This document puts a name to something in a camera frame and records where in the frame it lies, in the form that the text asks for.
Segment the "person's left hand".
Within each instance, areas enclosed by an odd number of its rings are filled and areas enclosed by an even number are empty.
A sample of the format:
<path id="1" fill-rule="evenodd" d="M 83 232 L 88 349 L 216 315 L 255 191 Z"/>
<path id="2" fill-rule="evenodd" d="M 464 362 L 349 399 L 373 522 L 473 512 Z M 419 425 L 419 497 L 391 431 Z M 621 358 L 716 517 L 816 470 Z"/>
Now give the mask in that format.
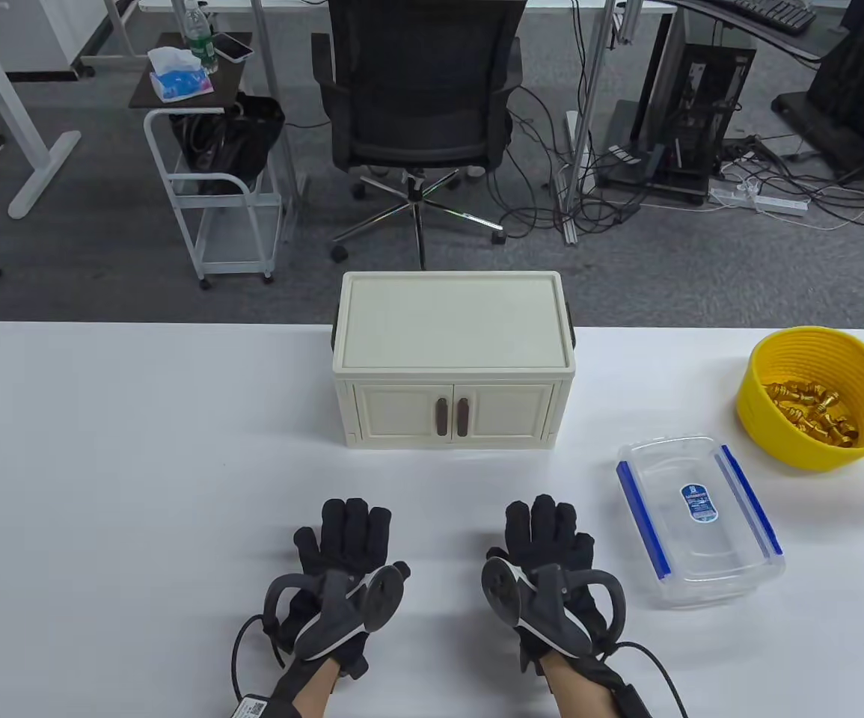
<path id="1" fill-rule="evenodd" d="M 301 572 L 275 578 L 263 603 L 262 628 L 275 656 L 289 655 L 278 694 L 305 687 L 327 660 L 359 679 L 367 637 L 393 618 L 411 569 L 388 562 L 390 510 L 366 500 L 326 500 L 320 530 L 301 527 L 292 541 Z"/>

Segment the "person's right hand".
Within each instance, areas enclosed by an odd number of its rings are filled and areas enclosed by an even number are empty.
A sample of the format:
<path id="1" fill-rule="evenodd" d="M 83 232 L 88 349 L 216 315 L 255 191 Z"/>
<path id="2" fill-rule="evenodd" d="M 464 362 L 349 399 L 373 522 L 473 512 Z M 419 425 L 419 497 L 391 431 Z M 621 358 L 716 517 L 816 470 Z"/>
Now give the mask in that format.
<path id="1" fill-rule="evenodd" d="M 625 592 L 593 568 L 595 541 L 577 530 L 575 507 L 548 494 L 506 507 L 506 546 L 493 547 L 482 591 L 494 614 L 518 635 L 521 669 L 558 653 L 580 675 L 609 690 L 624 681 L 606 659 L 626 620 Z"/>

